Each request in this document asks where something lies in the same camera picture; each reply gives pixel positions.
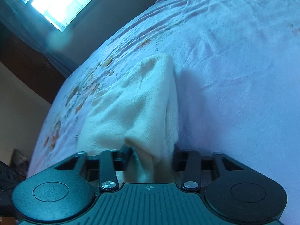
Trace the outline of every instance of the cloth fold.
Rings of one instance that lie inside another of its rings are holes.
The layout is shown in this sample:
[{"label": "cloth fold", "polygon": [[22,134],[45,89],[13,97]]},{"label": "cloth fold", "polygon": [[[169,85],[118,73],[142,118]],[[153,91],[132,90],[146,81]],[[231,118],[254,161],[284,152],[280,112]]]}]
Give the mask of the cloth fold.
[{"label": "cloth fold", "polygon": [[173,58],[154,55],[135,65],[110,87],[96,93],[77,150],[98,155],[134,148],[122,182],[174,182],[172,153],[178,140],[178,104]]}]

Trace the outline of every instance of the silver rivet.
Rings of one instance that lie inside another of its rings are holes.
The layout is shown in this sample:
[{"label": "silver rivet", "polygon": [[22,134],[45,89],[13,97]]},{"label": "silver rivet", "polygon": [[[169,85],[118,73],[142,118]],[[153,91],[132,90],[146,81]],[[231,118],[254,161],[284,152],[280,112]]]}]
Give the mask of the silver rivet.
[{"label": "silver rivet", "polygon": [[112,189],[112,188],[116,187],[117,185],[116,185],[116,183],[113,182],[113,181],[106,181],[106,182],[103,182],[103,183],[101,184],[101,186],[102,186],[104,189]]},{"label": "silver rivet", "polygon": [[183,186],[187,189],[196,189],[198,187],[198,183],[194,181],[188,181],[183,184]]}]

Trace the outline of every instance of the bed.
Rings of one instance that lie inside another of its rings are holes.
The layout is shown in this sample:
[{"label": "bed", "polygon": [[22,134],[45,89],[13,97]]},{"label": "bed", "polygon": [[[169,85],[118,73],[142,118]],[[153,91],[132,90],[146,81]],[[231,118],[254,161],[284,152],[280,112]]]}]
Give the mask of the bed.
[{"label": "bed", "polygon": [[157,0],[63,84],[28,177],[74,154],[93,95],[157,53],[175,62],[179,146],[237,159],[288,194],[300,221],[300,0]]}]

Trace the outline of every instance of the crosshair symbol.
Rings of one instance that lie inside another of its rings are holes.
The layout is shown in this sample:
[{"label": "crosshair symbol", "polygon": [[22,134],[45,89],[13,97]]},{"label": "crosshair symbol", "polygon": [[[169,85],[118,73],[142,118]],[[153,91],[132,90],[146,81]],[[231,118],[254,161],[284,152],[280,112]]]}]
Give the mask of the crosshair symbol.
[{"label": "crosshair symbol", "polygon": [[152,189],[154,189],[154,187],[149,185],[145,189],[152,190]]}]

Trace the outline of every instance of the wall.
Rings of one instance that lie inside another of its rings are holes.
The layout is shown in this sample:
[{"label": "wall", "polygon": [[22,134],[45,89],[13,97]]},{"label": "wall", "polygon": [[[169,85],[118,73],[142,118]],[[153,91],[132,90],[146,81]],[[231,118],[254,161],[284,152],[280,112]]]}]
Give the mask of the wall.
[{"label": "wall", "polygon": [[9,163],[13,149],[31,157],[51,105],[30,90],[0,62],[0,160]]},{"label": "wall", "polygon": [[93,0],[92,8],[85,7],[89,12],[82,17],[79,14],[80,20],[76,26],[71,26],[71,23],[63,33],[57,31],[56,35],[51,36],[50,44],[80,65],[116,31],[155,2],[156,0]]}]

